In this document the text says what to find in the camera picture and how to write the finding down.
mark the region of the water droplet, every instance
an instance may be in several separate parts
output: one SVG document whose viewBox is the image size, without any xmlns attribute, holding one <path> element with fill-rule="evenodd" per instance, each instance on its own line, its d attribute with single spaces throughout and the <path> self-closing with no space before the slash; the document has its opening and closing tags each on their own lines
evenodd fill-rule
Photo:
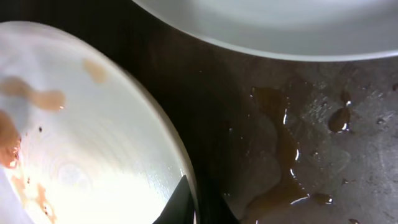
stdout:
<svg viewBox="0 0 398 224">
<path fill-rule="evenodd" d="M 349 184 L 349 182 L 348 182 L 348 180 L 343 179 L 343 180 L 341 181 L 341 185 L 345 185 L 345 184 Z"/>
<path fill-rule="evenodd" d="M 316 193 L 311 196 L 320 205 L 333 205 L 333 198 L 328 194 Z"/>
<path fill-rule="evenodd" d="M 350 224 L 360 224 L 359 221 L 354 218 L 350 218 L 348 221 Z"/>
<path fill-rule="evenodd" d="M 348 106 L 351 104 L 351 95 L 348 93 L 348 91 L 343 90 L 340 95 L 340 99 L 344 103 L 345 106 Z"/>
<path fill-rule="evenodd" d="M 317 156 L 319 156 L 319 152 L 318 152 L 317 150 L 314 150 L 314 151 L 311 152 L 310 155 L 311 155 L 312 157 L 317 157 Z"/>
<path fill-rule="evenodd" d="M 385 121 L 382 118 L 377 119 L 376 121 L 377 124 L 384 124 Z"/>
<path fill-rule="evenodd" d="M 348 108 L 338 109 L 332 114 L 329 119 L 328 127 L 330 131 L 334 133 L 342 133 L 344 131 L 349 131 L 349 119 L 351 114 Z"/>
<path fill-rule="evenodd" d="M 365 86 L 362 86 L 362 90 L 367 90 L 369 87 L 371 86 L 371 84 L 367 84 L 367 85 L 365 85 Z"/>
</svg>

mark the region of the brown liquid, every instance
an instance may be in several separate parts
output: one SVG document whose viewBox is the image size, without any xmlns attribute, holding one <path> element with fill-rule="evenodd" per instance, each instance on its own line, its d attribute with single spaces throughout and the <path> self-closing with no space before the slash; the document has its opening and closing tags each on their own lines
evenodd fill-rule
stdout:
<svg viewBox="0 0 398 224">
<path fill-rule="evenodd" d="M 105 68 L 87 58 L 83 59 L 83 67 L 90 74 L 90 77 L 95 83 L 104 83 L 106 80 L 106 70 Z"/>
<path fill-rule="evenodd" d="M 261 112 L 273 122 L 277 131 L 276 158 L 281 169 L 281 180 L 270 191 L 256 197 L 246 208 L 242 223 L 252 224 L 263 214 L 280 207 L 288 207 L 296 201 L 307 198 L 294 176 L 294 165 L 300 154 L 300 147 L 284 125 L 289 106 L 287 98 L 279 90 L 253 88 L 253 95 Z"/>
<path fill-rule="evenodd" d="M 348 106 L 351 104 L 351 96 L 347 91 L 343 91 L 340 96 L 343 107 L 334 112 L 328 122 L 330 131 L 334 133 L 342 133 L 349 130 L 349 121 L 351 118 L 351 113 Z"/>
<path fill-rule="evenodd" d="M 360 224 L 358 220 L 353 219 L 353 218 L 350 218 L 348 221 L 349 221 L 351 224 Z"/>
<path fill-rule="evenodd" d="M 61 91 L 35 90 L 17 77 L 8 77 L 0 83 L 0 93 L 25 98 L 42 110 L 58 111 L 65 106 L 65 95 Z"/>
<path fill-rule="evenodd" d="M 0 110 L 0 164 L 16 168 L 21 137 L 8 114 Z"/>
</svg>

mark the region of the dirty plate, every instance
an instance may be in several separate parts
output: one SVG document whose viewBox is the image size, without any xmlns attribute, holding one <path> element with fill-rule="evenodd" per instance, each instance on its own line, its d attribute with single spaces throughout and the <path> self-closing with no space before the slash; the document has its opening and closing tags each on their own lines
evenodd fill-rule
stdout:
<svg viewBox="0 0 398 224">
<path fill-rule="evenodd" d="M 60 30 L 0 24 L 0 223 L 152 223 L 185 148 L 160 106 Z"/>
<path fill-rule="evenodd" d="M 342 61 L 398 55 L 394 0 L 133 0 L 209 43 L 263 57 Z"/>
</svg>

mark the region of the black object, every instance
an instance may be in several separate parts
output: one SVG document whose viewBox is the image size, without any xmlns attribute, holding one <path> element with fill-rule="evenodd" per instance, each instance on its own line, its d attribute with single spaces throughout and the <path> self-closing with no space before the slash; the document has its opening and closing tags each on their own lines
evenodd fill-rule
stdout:
<svg viewBox="0 0 398 224">
<path fill-rule="evenodd" d="M 154 224 L 192 224 L 194 210 L 187 176 L 183 176 Z"/>
</svg>

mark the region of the plate rim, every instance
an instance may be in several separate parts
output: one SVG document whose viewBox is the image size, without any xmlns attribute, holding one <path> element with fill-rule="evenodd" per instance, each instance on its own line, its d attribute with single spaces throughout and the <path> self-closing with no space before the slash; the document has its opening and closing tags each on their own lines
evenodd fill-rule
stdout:
<svg viewBox="0 0 398 224">
<path fill-rule="evenodd" d="M 143 8 L 143 10 L 147 11 L 152 16 L 156 17 L 158 20 L 166 23 L 167 25 L 185 33 L 197 39 L 208 42 L 209 44 L 213 44 L 215 46 L 222 47 L 224 49 L 233 50 L 236 52 L 254 55 L 265 58 L 273 58 L 279 60 L 291 60 L 298 62 L 347 62 L 347 61 L 355 61 L 355 60 L 369 60 L 369 59 L 378 59 L 378 58 L 387 58 L 398 56 L 398 49 L 395 50 L 385 50 L 380 52 L 373 53 L 365 53 L 365 54 L 348 54 L 348 55 L 300 55 L 300 54 L 283 54 L 283 53 L 275 53 L 268 52 L 264 50 L 252 49 L 249 47 L 243 47 L 236 44 L 229 44 L 222 40 L 214 39 L 207 35 L 200 34 L 199 32 L 189 32 L 181 28 L 178 24 L 168 20 L 161 14 L 157 13 L 155 10 L 152 10 L 151 7 L 147 6 L 144 1 L 141 0 L 133 0 L 139 7 Z"/>
</svg>

